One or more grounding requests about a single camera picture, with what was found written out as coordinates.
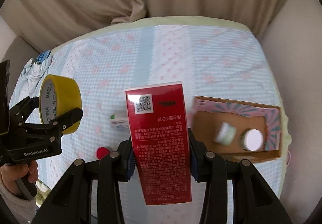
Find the qr code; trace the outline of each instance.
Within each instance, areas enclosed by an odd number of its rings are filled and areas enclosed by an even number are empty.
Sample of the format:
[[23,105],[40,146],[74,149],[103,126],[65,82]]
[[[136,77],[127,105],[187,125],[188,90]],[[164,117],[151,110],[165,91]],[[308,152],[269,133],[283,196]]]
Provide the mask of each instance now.
[[135,114],[153,113],[152,94],[141,95],[135,103]]

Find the human hand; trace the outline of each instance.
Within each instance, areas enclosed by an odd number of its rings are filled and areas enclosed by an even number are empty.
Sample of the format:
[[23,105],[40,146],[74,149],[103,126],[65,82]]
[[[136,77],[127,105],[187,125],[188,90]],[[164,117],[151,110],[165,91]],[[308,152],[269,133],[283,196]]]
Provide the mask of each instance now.
[[29,166],[27,164],[17,164],[12,166],[4,165],[1,167],[2,182],[5,187],[15,196],[20,196],[19,190],[15,180],[24,177],[28,174],[30,183],[35,183],[38,179],[38,163],[32,161]]

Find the sleeve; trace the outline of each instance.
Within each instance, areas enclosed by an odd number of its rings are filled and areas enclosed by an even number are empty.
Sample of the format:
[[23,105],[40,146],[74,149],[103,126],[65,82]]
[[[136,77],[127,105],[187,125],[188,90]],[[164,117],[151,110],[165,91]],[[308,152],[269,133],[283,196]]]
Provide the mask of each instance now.
[[7,188],[4,186],[1,177],[0,168],[0,194],[7,204],[9,210],[15,216],[20,224],[28,224],[31,222],[36,215],[36,201],[35,199],[23,200],[14,196]]

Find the small glass jar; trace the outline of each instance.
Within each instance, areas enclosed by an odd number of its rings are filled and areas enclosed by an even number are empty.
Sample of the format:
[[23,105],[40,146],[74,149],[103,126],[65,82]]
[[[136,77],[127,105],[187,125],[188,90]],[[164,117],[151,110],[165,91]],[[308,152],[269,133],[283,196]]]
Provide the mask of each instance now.
[[220,126],[218,134],[214,138],[214,142],[220,143],[224,146],[229,146],[236,134],[236,128],[223,122]]
[[240,146],[246,151],[259,150],[264,142],[263,134],[259,130],[247,130],[241,135]]

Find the light blue bedsheet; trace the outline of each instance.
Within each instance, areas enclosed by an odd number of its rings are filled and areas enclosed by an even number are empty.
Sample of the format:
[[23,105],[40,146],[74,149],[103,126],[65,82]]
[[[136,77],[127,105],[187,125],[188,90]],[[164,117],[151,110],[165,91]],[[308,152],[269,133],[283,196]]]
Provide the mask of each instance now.
[[[10,106],[26,96],[39,96],[47,74],[75,79],[84,111],[78,131],[63,136],[63,153],[39,161],[39,178],[49,188],[75,159],[93,161],[97,148],[116,149],[129,138],[128,130],[112,129],[109,124],[111,114],[126,112],[125,88],[182,81],[188,119],[195,95],[280,105],[258,41],[250,31],[228,27],[141,27],[67,44],[41,65],[29,62],[25,66]],[[40,123],[38,110],[29,122]],[[256,165],[278,195],[284,178],[282,166],[282,159]],[[120,184],[126,223],[199,223],[205,185],[192,183],[193,202],[146,206],[136,172],[129,183]],[[93,189],[93,215],[95,192]],[[232,207],[230,190],[228,223],[232,222]]]

